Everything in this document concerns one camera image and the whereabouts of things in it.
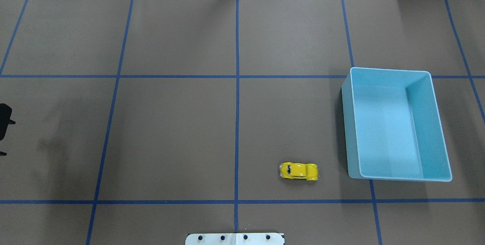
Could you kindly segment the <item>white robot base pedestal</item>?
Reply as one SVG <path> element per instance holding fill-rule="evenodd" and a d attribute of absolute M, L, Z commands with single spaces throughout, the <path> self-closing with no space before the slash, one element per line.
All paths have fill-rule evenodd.
<path fill-rule="evenodd" d="M 284 245 L 283 233 L 194 233 L 186 245 Z"/>

